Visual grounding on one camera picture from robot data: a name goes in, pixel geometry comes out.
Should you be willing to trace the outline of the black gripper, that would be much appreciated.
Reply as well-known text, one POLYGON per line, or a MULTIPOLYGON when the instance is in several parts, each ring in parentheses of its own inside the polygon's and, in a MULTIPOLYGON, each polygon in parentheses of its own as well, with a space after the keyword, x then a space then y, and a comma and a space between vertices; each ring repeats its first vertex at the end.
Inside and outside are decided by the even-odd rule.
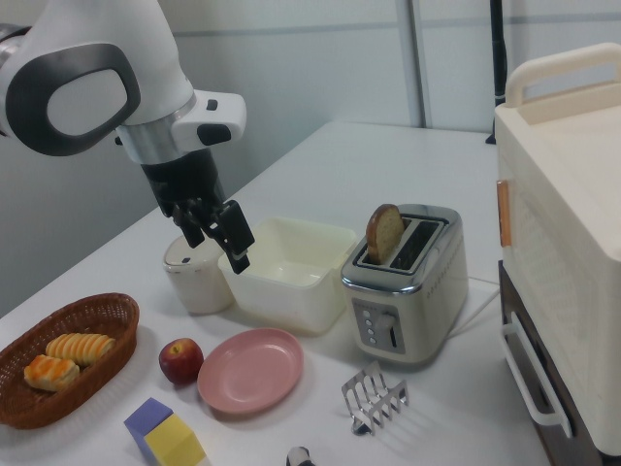
POLYGON ((210 149, 195 150, 179 159, 141 166, 156 202, 165 217, 171 217, 187 244, 197 248, 204 233, 215 240, 228 258, 234 274, 250 265, 247 253, 254 236, 241 206, 235 200, 223 203, 216 164, 210 149), (204 221, 203 231, 188 204, 206 205, 212 212, 204 221))

